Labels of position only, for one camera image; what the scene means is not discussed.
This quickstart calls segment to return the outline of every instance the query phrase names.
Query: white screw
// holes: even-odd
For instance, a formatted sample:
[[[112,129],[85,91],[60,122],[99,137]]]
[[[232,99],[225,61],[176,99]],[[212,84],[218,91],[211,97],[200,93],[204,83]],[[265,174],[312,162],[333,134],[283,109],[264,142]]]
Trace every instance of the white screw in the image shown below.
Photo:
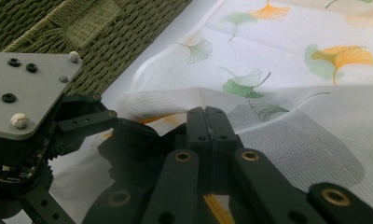
[[[11,124],[17,129],[24,129],[29,124],[29,119],[27,116],[23,113],[18,113],[12,116],[11,118]]]
[[[68,58],[71,60],[71,62],[73,63],[78,63],[80,57],[79,57],[79,53],[76,52],[76,51],[71,51],[69,54],[68,54]]]

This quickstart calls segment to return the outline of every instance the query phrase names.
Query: bolt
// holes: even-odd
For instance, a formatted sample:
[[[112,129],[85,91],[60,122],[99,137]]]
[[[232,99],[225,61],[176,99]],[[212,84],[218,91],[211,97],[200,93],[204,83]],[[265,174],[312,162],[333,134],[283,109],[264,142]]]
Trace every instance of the bolt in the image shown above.
[[[71,62],[73,63],[78,63],[80,57],[79,57],[79,53],[76,52],[76,51],[72,51],[68,54],[68,58],[70,59]]]
[[[12,93],[6,93],[3,95],[2,99],[5,103],[10,104],[16,101],[16,96]]]
[[[59,77],[59,81],[62,82],[62,83],[67,83],[69,81],[69,79],[68,79],[67,76],[61,76],[61,77]]]
[[[31,73],[35,73],[38,69],[37,65],[33,64],[33,63],[28,63],[26,65],[26,69],[27,71],[31,72]]]
[[[12,116],[11,118],[11,124],[17,129],[24,129],[29,124],[29,119],[27,116],[23,113],[18,113]]]
[[[10,58],[8,60],[8,64],[11,65],[12,67],[19,67],[21,66],[21,61],[17,58]]]

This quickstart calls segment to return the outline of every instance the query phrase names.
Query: black screw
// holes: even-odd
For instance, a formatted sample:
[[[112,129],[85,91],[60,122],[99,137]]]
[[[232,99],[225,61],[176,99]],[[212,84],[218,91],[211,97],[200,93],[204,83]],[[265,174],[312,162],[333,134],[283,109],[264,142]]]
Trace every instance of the black screw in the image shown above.
[[[26,69],[27,71],[31,72],[31,73],[35,73],[38,69],[37,65],[33,64],[33,63],[28,63],[26,65]]]
[[[12,93],[6,93],[3,95],[2,99],[5,103],[10,104],[16,101],[16,96]]]
[[[19,67],[21,66],[21,61],[17,58],[10,58],[8,60],[8,64],[11,65],[12,67]]]

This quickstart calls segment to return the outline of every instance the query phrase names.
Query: gray metal plate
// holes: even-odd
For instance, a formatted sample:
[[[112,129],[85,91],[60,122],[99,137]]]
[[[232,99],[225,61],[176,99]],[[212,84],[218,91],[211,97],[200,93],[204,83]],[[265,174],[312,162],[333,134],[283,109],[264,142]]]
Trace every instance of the gray metal plate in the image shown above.
[[[9,58],[19,59],[21,66],[10,66]],[[27,71],[28,63],[37,66],[35,73]],[[0,53],[0,137],[13,140],[31,137],[81,65],[79,58],[73,63],[68,54]],[[60,82],[61,76],[69,81]],[[6,93],[13,93],[17,100],[4,103],[2,96]],[[30,120],[26,128],[17,129],[10,123],[17,113],[26,114]]]

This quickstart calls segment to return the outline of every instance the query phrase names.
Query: wicker surface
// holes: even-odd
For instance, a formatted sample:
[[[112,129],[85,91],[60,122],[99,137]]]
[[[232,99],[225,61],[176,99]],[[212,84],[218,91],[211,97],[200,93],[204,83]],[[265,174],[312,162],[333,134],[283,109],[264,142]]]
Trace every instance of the wicker surface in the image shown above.
[[[102,93],[191,0],[13,2],[0,0],[0,50],[78,51],[84,65],[68,93],[84,94]]]

